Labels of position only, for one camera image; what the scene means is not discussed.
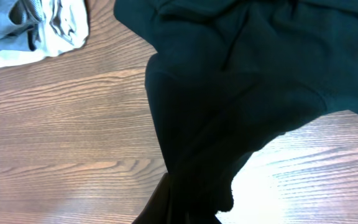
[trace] black fabric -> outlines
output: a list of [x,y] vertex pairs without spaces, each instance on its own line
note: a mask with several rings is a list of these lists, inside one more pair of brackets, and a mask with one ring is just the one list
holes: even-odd
[[145,86],[170,174],[167,221],[219,223],[252,152],[358,113],[358,0],[116,0],[157,50]]

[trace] garment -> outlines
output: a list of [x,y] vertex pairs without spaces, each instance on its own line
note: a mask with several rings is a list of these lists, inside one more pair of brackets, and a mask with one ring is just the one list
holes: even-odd
[[253,152],[358,113],[358,0],[117,0],[114,14],[157,51],[145,87],[170,176],[162,223],[219,223]]
[[0,0],[0,50],[34,51],[41,0]]
[[0,68],[56,57],[85,44],[89,27],[84,0],[41,0],[41,3],[44,20],[36,27],[34,51],[0,50]]

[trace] wooden floor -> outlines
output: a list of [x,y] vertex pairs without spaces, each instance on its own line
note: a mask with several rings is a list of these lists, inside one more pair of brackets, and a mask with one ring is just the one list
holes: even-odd
[[[154,49],[89,1],[85,48],[0,69],[0,224],[131,223],[165,172],[144,90]],[[270,143],[223,223],[358,223],[358,116]]]

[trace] white fabric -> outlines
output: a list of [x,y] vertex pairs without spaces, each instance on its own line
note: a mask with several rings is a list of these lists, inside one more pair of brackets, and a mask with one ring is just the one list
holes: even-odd
[[[75,26],[71,33],[71,42],[55,33],[51,26],[53,7],[62,5],[59,13],[62,27]],[[89,35],[88,17],[84,0],[42,0],[45,20],[39,24],[39,40],[35,42],[36,50],[22,52],[16,50],[0,51],[0,68],[38,62],[45,57],[56,57],[64,52],[77,49],[85,44]]]

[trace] wooden surface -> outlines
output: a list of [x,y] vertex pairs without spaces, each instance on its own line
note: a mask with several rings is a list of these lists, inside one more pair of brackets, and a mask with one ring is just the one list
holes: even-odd
[[[0,224],[131,223],[165,166],[144,90],[151,46],[89,1],[85,48],[0,69]],[[256,153],[223,223],[358,223],[358,116]]]

